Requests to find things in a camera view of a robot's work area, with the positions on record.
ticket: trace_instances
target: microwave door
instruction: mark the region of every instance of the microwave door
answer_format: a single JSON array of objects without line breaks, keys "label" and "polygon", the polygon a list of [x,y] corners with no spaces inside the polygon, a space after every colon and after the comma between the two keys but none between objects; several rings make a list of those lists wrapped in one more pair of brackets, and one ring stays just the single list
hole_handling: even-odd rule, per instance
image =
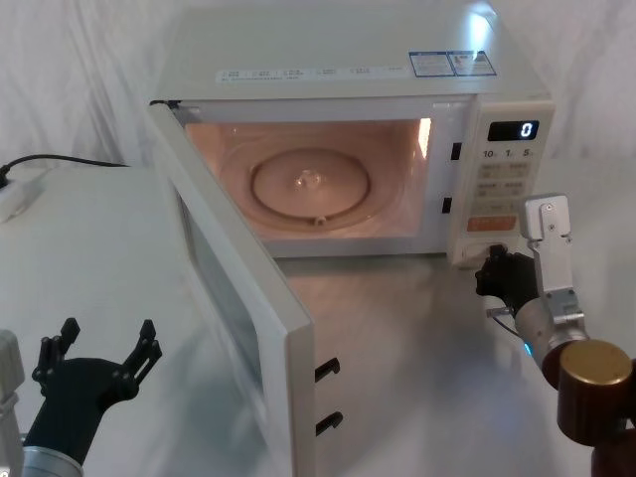
[{"label": "microwave door", "polygon": [[170,108],[157,103],[149,112],[161,146],[157,172],[193,297],[223,338],[279,475],[312,476],[313,322]]}]

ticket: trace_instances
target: digital display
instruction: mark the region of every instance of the digital display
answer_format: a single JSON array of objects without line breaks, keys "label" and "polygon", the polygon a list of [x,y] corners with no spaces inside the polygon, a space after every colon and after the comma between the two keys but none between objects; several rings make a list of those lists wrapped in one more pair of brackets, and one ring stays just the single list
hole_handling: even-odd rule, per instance
[{"label": "digital display", "polygon": [[491,122],[488,130],[489,141],[530,141],[537,137],[538,121]]}]

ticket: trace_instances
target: microwave light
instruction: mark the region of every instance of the microwave light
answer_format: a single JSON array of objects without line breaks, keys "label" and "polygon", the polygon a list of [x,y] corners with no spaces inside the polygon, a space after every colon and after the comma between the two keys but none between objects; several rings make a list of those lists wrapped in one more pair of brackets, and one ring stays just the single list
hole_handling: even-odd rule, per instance
[{"label": "microwave light", "polygon": [[428,136],[430,135],[430,118],[426,117],[419,121],[419,132],[417,133],[417,142],[421,151],[422,159],[426,159],[428,153]]}]

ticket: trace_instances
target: white microwave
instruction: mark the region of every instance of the white microwave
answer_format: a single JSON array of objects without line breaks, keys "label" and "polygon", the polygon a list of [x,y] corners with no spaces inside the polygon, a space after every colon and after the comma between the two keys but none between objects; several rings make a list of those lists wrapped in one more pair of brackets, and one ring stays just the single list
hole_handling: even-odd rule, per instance
[{"label": "white microwave", "polygon": [[193,295],[280,475],[314,475],[316,422],[341,416],[315,415],[313,319],[274,259],[515,246],[554,104],[461,2],[188,10],[155,97]]}]

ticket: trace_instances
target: black cable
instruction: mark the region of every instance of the black cable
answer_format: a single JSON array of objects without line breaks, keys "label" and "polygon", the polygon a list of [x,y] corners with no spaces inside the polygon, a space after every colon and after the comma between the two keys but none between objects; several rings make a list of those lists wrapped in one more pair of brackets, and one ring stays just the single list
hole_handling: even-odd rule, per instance
[{"label": "black cable", "polygon": [[495,323],[497,323],[499,326],[501,326],[504,330],[506,330],[508,333],[511,333],[513,335],[515,335],[517,338],[521,338],[519,336],[519,333],[517,333],[515,330],[513,330],[511,327],[509,327],[508,325],[506,325],[504,322],[502,322],[499,318],[497,318],[496,316],[491,316],[491,318],[493,320],[495,320]]},{"label": "black cable", "polygon": [[68,162],[77,162],[79,164],[88,164],[90,166],[101,166],[101,167],[128,167],[125,164],[113,164],[112,162],[102,162],[102,161],[90,161],[88,159],[81,159],[79,157],[73,156],[62,156],[59,154],[31,154],[30,156],[20,157],[18,159],[14,159],[3,166],[0,166],[0,189],[5,187],[8,184],[7,174],[12,167],[17,166],[18,164],[22,164],[27,161],[34,161],[36,159],[56,159],[58,161],[68,161]]}]

